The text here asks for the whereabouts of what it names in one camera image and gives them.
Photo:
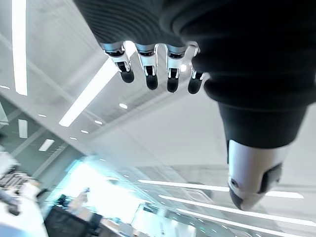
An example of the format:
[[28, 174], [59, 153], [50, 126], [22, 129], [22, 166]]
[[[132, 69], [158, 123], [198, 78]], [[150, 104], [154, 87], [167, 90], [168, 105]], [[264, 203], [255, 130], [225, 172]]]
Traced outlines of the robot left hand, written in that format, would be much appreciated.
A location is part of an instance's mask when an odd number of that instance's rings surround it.
[[158, 86], [156, 45], [166, 46], [167, 90], [195, 47], [188, 91], [204, 88], [223, 121], [229, 192], [250, 210], [276, 185], [286, 152], [316, 101], [313, 0], [77, 0], [75, 5], [124, 82], [135, 44], [147, 87]]

